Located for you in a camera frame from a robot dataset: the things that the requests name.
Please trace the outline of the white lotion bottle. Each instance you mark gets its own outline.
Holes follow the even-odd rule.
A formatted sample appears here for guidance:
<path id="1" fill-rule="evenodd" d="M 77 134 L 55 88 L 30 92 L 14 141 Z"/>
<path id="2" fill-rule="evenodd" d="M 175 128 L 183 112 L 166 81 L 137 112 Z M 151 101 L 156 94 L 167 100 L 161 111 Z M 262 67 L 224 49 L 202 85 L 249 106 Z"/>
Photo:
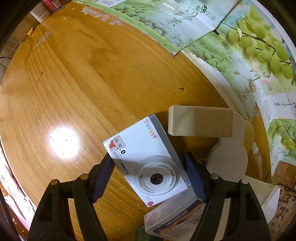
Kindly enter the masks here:
<path id="1" fill-rule="evenodd" d="M 44 3 L 39 2 L 31 11 L 30 14 L 40 23 L 46 20 L 51 12 L 47 9 Z"/>

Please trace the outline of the green grape printed cardboard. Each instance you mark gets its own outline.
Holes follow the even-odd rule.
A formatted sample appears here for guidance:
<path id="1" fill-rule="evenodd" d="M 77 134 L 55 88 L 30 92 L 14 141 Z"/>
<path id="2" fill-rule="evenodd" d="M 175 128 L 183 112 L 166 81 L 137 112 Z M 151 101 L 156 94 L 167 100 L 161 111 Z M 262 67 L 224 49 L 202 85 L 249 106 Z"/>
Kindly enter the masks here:
<path id="1" fill-rule="evenodd" d="M 259 109 L 270 173 L 295 164 L 295 46 L 257 1 L 84 1 L 124 20 L 218 80 L 247 118 Z"/>

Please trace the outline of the beige rectangular eraser block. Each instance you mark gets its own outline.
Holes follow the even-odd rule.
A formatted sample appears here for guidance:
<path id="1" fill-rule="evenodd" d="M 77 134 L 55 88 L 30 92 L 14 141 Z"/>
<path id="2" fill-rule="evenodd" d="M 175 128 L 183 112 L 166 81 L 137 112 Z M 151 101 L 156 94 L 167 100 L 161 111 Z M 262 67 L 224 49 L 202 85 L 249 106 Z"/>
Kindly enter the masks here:
<path id="1" fill-rule="evenodd" d="M 173 105 L 168 133 L 172 136 L 230 138 L 234 111 L 229 108 Z"/>

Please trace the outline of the white children's digital camera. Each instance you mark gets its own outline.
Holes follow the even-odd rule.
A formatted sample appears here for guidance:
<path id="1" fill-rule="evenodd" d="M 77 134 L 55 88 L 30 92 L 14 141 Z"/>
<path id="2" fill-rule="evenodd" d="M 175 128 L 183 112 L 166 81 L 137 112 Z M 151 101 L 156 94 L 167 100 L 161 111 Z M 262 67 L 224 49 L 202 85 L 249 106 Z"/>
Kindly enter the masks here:
<path id="1" fill-rule="evenodd" d="M 189 178 L 155 114 L 115 134 L 103 145 L 147 207 L 189 188 Z"/>

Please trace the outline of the white plastic storage bin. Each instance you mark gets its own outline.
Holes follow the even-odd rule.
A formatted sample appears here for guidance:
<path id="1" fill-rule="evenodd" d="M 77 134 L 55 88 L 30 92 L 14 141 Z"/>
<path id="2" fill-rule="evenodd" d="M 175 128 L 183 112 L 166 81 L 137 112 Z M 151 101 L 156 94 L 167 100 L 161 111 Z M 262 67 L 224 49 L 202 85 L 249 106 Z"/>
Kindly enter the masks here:
<path id="1" fill-rule="evenodd" d="M 266 222 L 269 223 L 275 216 L 278 207 L 278 200 L 280 196 L 279 186 L 274 186 L 249 176 L 245 176 L 245 179 L 249 181 L 252 189 L 254 190 L 254 193 L 262 207 Z"/>

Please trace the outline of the green bottle with gold cap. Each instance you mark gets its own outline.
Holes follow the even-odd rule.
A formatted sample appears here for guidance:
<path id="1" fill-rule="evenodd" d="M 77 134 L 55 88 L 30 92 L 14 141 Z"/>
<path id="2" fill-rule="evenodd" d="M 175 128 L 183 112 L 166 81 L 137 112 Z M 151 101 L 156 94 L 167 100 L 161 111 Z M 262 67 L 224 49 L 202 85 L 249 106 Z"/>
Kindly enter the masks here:
<path id="1" fill-rule="evenodd" d="M 145 232 L 144 226 L 137 229 L 135 233 L 135 241 L 150 241 L 153 239 L 153 236 Z"/>

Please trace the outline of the letter print canvas bag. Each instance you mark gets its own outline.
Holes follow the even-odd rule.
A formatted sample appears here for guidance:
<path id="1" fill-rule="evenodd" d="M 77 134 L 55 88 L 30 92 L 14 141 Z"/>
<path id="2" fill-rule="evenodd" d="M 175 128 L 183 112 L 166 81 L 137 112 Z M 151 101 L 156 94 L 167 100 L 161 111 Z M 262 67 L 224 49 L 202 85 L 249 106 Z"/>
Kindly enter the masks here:
<path id="1" fill-rule="evenodd" d="M 279 185 L 280 195 L 274 217 L 269 222 L 271 240 L 278 240 L 295 216 L 295 192 Z"/>

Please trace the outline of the clear floss pick box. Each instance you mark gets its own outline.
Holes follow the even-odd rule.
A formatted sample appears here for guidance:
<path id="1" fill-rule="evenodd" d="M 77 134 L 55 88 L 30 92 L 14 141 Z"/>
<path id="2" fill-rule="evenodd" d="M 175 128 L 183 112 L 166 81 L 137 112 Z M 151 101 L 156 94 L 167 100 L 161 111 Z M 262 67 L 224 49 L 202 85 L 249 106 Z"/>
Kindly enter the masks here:
<path id="1" fill-rule="evenodd" d="M 190 187 L 145 214 L 145 232 L 167 240 L 192 234 L 201 220 L 204 208 L 205 203 L 196 197 Z"/>

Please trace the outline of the brown printed cardboard piece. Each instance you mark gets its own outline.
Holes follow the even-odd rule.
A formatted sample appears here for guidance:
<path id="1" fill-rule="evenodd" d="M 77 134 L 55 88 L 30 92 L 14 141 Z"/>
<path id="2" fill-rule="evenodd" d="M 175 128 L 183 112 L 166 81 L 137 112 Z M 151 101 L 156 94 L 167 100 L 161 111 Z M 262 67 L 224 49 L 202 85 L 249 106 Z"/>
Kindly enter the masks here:
<path id="1" fill-rule="evenodd" d="M 296 166 L 284 161 L 280 161 L 271 177 L 272 185 L 282 184 L 289 189 L 295 189 Z"/>

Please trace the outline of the white cloud-shaped board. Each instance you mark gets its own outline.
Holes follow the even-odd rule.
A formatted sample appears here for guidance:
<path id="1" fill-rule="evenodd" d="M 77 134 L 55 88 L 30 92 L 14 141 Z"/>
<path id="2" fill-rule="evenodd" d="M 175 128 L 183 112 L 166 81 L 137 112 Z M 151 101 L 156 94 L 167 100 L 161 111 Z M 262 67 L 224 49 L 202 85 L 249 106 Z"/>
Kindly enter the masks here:
<path id="1" fill-rule="evenodd" d="M 255 132 L 250 121 L 233 114 L 232 137 L 219 138 L 211 149 L 206 168 L 226 181 L 238 182 L 245 177 L 248 153 L 251 151 Z"/>

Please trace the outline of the red pen holder can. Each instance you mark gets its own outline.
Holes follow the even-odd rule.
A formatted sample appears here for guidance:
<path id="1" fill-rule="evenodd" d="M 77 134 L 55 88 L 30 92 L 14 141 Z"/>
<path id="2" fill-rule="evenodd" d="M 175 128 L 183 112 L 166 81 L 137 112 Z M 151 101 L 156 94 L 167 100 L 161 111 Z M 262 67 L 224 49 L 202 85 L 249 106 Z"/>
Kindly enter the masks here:
<path id="1" fill-rule="evenodd" d="M 65 4 L 67 4 L 69 0 L 42 0 L 42 3 L 48 8 L 49 11 L 54 12 Z"/>

